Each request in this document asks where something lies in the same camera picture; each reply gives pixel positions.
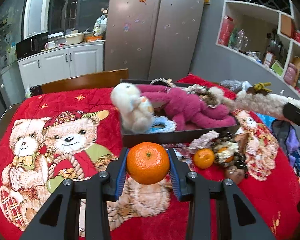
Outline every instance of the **teddy bear print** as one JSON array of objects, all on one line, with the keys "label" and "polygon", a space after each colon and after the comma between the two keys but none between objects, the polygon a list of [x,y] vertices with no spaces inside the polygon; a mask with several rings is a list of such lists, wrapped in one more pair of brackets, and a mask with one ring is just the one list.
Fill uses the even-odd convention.
[{"label": "teddy bear print", "polygon": [[[89,179],[117,159],[106,147],[96,144],[98,125],[108,115],[107,110],[95,113],[65,111],[46,122],[42,133],[49,162],[49,192],[52,193],[65,178]],[[81,200],[79,217],[79,235],[84,236],[85,200]]]},{"label": "teddy bear print", "polygon": [[39,149],[49,117],[16,120],[9,138],[12,162],[2,171],[0,207],[9,222],[24,231],[48,199],[48,166]]},{"label": "teddy bear print", "polygon": [[128,177],[119,200],[107,202],[110,230],[132,217],[149,217],[165,212],[170,204],[171,188],[171,181],[166,178],[156,184],[142,185]]}]

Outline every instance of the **white cabinet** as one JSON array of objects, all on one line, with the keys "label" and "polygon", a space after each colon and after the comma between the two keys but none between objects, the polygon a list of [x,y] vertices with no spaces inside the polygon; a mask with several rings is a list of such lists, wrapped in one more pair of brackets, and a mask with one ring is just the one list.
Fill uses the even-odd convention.
[{"label": "white cabinet", "polygon": [[44,75],[40,69],[40,55],[19,61],[19,69],[25,89],[45,83]]},{"label": "white cabinet", "polygon": [[18,62],[25,88],[103,71],[103,44],[72,45]]},{"label": "white cabinet", "polygon": [[68,49],[52,50],[41,54],[39,65],[45,83],[70,77]]},{"label": "white cabinet", "polygon": [[94,44],[69,48],[72,77],[103,71],[103,45]]}]

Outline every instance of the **bow tie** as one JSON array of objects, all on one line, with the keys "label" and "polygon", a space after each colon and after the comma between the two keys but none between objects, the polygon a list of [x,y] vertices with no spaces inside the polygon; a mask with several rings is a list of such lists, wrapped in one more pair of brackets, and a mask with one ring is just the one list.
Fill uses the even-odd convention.
[{"label": "bow tie", "polygon": [[30,166],[33,162],[33,157],[32,155],[27,155],[27,156],[14,156],[13,157],[13,165],[17,165],[17,164],[24,164],[25,166]]}]

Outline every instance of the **plush dog toy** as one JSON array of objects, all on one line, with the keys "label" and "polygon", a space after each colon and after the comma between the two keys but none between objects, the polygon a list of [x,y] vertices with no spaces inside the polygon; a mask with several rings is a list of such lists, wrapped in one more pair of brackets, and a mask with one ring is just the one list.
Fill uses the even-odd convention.
[{"label": "plush dog toy", "polygon": [[161,105],[169,118],[183,130],[186,122],[202,128],[226,127],[235,125],[235,119],[228,115],[224,105],[210,108],[197,95],[187,94],[178,87],[161,85],[138,85],[142,96],[147,97],[153,106]]},{"label": "plush dog toy", "polygon": [[271,83],[258,83],[237,93],[236,99],[224,101],[224,104],[231,109],[243,109],[256,113],[273,116],[279,120],[287,120],[283,116],[283,107],[291,103],[300,109],[300,100],[285,96],[272,94],[272,90],[266,88]]},{"label": "plush dog toy", "polygon": [[111,101],[120,111],[122,125],[133,133],[151,128],[154,111],[148,98],[133,84],[120,83],[111,92]]}]

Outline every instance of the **red blanket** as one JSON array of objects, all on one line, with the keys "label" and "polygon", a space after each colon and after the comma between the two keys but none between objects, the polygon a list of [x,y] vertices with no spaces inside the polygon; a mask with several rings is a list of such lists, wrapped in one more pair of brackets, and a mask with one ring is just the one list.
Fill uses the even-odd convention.
[{"label": "red blanket", "polygon": [[[213,86],[193,75],[181,82]],[[227,97],[235,97],[224,91]],[[89,178],[120,153],[119,113],[110,93],[111,89],[52,93],[27,99],[19,107],[0,142],[0,232],[6,239],[21,236],[63,178]],[[243,122],[249,116],[238,114]],[[250,116],[261,123],[253,113]],[[258,127],[258,131],[248,130],[271,146],[268,130]],[[265,156],[264,164],[258,163],[261,154],[257,147],[249,157],[253,176],[239,187],[276,238],[285,239],[300,221],[296,209],[300,187],[281,149]],[[224,178],[223,170],[214,165],[198,172],[207,179]],[[179,203],[170,186],[166,179],[143,186],[128,178],[120,200],[108,203],[112,239],[184,239],[188,203]],[[213,202],[211,212],[212,239],[217,239]],[[84,236],[83,221],[81,212],[80,236]]]}]

